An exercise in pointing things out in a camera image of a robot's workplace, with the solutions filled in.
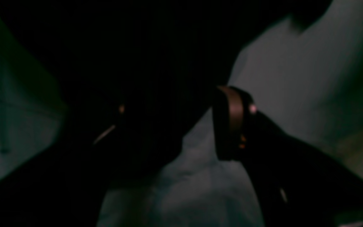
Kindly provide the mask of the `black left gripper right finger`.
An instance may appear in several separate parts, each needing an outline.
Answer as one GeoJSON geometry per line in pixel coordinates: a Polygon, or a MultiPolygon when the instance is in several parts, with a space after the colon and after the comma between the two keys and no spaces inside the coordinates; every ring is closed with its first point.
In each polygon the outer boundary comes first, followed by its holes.
{"type": "Polygon", "coordinates": [[[266,227],[363,227],[363,179],[286,134],[250,94],[218,86],[213,125],[218,159],[243,165],[266,227]]]}

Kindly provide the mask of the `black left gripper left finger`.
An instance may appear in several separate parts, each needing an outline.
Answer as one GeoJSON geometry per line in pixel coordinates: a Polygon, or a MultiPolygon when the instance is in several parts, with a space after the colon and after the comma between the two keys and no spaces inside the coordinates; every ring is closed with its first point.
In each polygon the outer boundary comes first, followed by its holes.
{"type": "Polygon", "coordinates": [[[109,123],[58,142],[0,180],[0,227],[95,227],[113,172],[124,105],[109,123]]]}

